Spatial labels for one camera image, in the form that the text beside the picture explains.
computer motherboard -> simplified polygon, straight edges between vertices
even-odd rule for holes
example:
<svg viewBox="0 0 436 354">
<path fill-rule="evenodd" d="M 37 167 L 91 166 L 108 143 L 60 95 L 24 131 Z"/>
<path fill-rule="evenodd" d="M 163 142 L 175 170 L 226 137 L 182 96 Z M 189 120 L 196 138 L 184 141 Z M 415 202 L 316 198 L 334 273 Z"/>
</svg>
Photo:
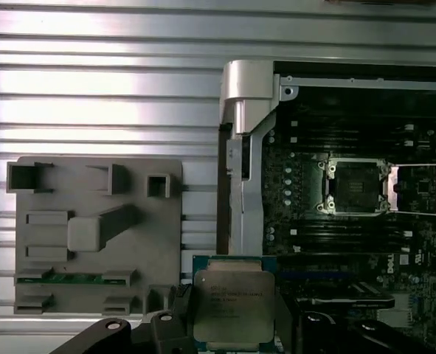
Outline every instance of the computer motherboard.
<svg viewBox="0 0 436 354">
<path fill-rule="evenodd" d="M 436 349 L 436 94 L 305 88 L 277 108 L 262 164 L 263 253 L 285 286 L 355 274 L 395 306 L 344 316 Z"/>
</svg>

capacitor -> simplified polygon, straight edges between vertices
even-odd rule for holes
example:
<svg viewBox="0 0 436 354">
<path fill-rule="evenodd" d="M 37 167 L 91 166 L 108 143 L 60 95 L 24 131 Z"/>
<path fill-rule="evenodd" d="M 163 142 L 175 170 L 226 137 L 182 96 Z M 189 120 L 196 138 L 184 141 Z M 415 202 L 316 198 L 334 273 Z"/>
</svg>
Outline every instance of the capacitor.
<svg viewBox="0 0 436 354">
<path fill-rule="evenodd" d="M 411 281 L 412 284 L 419 284 L 419 282 L 421 281 L 421 279 L 419 277 L 410 275 L 409 276 L 409 281 Z"/>
</svg>

screw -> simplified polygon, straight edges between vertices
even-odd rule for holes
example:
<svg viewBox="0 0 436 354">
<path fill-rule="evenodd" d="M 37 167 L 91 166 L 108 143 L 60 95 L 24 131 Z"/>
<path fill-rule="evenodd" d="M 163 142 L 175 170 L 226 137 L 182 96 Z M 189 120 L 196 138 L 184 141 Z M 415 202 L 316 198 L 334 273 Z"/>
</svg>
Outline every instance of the screw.
<svg viewBox="0 0 436 354">
<path fill-rule="evenodd" d="M 109 330 L 117 330 L 119 327 L 121 327 L 121 324 L 117 322 L 108 323 L 108 325 L 106 326 L 106 328 L 108 328 Z"/>
</svg>

ribbed metal wall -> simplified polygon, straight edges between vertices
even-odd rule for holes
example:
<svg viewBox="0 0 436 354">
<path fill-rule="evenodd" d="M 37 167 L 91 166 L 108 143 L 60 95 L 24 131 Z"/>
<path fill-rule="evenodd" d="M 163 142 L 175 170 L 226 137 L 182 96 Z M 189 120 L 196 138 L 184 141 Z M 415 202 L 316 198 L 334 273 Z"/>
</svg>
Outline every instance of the ribbed metal wall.
<svg viewBox="0 0 436 354">
<path fill-rule="evenodd" d="M 436 8 L 0 0 L 0 354 L 48 353 L 98 318 L 13 315 L 6 163 L 43 153 L 182 159 L 186 277 L 193 254 L 213 252 L 220 77 L 236 58 L 436 64 Z"/>
</svg>

cpu socket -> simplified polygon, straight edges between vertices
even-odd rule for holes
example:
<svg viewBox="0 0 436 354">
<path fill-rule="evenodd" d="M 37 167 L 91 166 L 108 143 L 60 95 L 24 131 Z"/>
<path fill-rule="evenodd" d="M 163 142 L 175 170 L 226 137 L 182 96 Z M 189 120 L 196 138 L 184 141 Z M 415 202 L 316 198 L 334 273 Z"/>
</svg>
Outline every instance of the cpu socket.
<svg viewBox="0 0 436 354">
<path fill-rule="evenodd" d="M 324 170 L 319 212 L 330 215 L 376 216 L 389 210 L 384 197 L 389 165 L 381 159 L 332 158 L 319 162 Z"/>
</svg>

